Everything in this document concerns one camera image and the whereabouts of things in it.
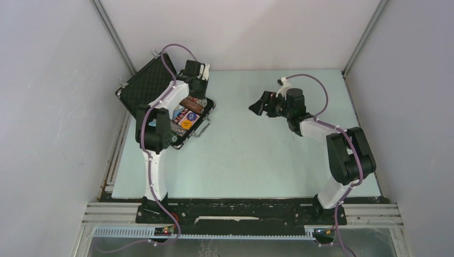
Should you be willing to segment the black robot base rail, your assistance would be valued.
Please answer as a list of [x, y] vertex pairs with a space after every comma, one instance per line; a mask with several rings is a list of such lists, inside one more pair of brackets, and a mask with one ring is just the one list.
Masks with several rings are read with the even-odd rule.
[[143, 200], [138, 224], [178, 223], [183, 235], [303, 236], [306, 226], [346, 225], [343, 207], [323, 209], [315, 198], [165, 199], [162, 210]]

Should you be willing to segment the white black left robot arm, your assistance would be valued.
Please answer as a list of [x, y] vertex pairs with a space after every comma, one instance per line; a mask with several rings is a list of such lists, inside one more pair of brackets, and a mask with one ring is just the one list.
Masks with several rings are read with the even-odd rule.
[[188, 60], [164, 92], [137, 111], [135, 136], [145, 158], [147, 200], [162, 201], [168, 193], [163, 151], [181, 148], [215, 106], [206, 98], [209, 71], [209, 64]]

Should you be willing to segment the blue card deck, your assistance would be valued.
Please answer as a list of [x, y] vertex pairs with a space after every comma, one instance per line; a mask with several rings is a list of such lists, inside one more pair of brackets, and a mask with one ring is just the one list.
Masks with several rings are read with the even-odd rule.
[[181, 114], [181, 112], [185, 109], [184, 106], [182, 105], [178, 105], [177, 107], [175, 107], [174, 111], [173, 111], [173, 114], [172, 114], [172, 120], [175, 120], [177, 119], [177, 117]]

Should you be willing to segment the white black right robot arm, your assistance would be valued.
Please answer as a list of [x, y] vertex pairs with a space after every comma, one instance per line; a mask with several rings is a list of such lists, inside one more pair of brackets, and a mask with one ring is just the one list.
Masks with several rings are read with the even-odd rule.
[[283, 117], [290, 131], [326, 147], [331, 176], [315, 197], [317, 205], [312, 208], [311, 216], [316, 223], [327, 223], [333, 216], [332, 208], [343, 202], [346, 193], [376, 171], [376, 161], [364, 131], [360, 127], [343, 129], [315, 118], [306, 110], [301, 89], [288, 89], [284, 96], [265, 91], [249, 110], [258, 116]]

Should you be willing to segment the black aluminium poker case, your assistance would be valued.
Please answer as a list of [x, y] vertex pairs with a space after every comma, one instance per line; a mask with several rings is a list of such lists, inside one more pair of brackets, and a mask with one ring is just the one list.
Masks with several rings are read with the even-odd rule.
[[206, 97], [210, 65], [187, 60], [177, 72], [164, 52], [150, 61], [116, 91], [136, 120], [135, 139], [141, 148], [156, 153], [179, 149], [213, 111]]

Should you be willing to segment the blue small blind button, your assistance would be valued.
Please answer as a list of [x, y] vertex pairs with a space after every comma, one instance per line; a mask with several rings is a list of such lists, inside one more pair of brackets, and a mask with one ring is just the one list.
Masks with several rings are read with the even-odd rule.
[[196, 121], [199, 118], [199, 116], [196, 113], [190, 112], [187, 114], [186, 118], [187, 118], [187, 120], [193, 122], [193, 121]]

